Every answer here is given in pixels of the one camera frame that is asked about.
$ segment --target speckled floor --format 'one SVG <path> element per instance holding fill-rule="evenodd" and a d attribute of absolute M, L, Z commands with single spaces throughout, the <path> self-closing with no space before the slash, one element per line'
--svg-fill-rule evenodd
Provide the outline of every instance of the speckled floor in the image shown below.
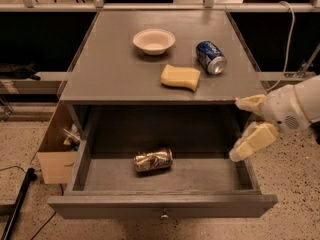
<path fill-rule="evenodd" d="M 39 169 L 35 158 L 47 122 L 0 124 L 0 169 L 19 165 Z M 311 130 L 281 135 L 251 158 L 261 190 L 279 202 L 257 219 L 65 220 L 56 214 L 35 239 L 319 239 L 320 146 Z M 0 171 L 0 203 L 13 203 L 24 178 L 16 168 Z M 31 183 L 12 239 L 31 239 L 53 214 L 46 204 L 59 185 Z M 7 217 L 0 217 L 0 233 Z"/>

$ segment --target can in drawer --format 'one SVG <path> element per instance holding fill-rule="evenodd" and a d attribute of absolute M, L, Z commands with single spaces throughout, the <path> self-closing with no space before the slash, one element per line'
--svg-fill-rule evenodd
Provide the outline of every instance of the can in drawer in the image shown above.
<path fill-rule="evenodd" d="M 212 75 L 220 74 L 227 65 L 227 60 L 210 41 L 202 41 L 196 47 L 197 58 L 202 67 Z"/>
<path fill-rule="evenodd" d="M 169 148 L 162 148 L 150 153 L 138 152 L 134 157 L 134 165 L 137 172 L 168 168 L 172 163 L 172 152 Z"/>

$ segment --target drawer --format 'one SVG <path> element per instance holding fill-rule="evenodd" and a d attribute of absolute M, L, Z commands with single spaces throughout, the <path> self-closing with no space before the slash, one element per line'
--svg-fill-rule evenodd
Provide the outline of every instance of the drawer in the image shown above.
<path fill-rule="evenodd" d="M 249 114 L 234 105 L 100 105 L 90 108 L 64 196 L 64 218 L 259 217 L 277 203 L 250 161 L 228 153 Z M 137 173 L 136 152 L 167 147 L 169 169 Z"/>

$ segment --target white cable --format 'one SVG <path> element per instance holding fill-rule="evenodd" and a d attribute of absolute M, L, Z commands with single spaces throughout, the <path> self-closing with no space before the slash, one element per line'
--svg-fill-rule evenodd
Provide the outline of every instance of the white cable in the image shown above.
<path fill-rule="evenodd" d="M 284 74 L 286 72 L 287 69 L 287 64 L 288 64 L 288 58 L 289 58 L 289 51 L 290 51 L 290 44 L 291 44 L 291 36 L 292 36 L 292 32 L 293 32 L 293 27 L 294 27 L 294 23 L 296 21 L 296 17 L 294 15 L 294 11 L 292 9 L 292 7 L 290 6 L 290 4 L 288 2 L 285 1 L 280 1 L 280 4 L 282 4 L 283 6 L 287 7 L 292 15 L 292 21 L 291 21 L 291 27 L 290 27 L 290 32 L 289 32 L 289 36 L 288 36 L 288 41 L 287 41 L 287 49 L 286 49 L 286 57 L 285 57 L 285 62 L 284 62 L 284 67 L 282 70 L 282 73 Z M 275 88 L 281 81 L 281 76 L 279 78 L 279 80 L 270 88 L 268 88 L 266 91 L 271 91 L 273 88 Z"/>

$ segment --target white robot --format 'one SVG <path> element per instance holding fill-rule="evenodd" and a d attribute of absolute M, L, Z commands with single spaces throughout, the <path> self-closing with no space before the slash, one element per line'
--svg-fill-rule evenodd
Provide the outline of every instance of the white robot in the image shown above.
<path fill-rule="evenodd" d="M 239 109 L 261 117 L 251 123 L 230 151 L 234 162 L 244 160 L 273 143 L 279 132 L 294 133 L 320 121 L 320 75 L 296 85 L 286 85 L 268 95 L 238 99 Z"/>

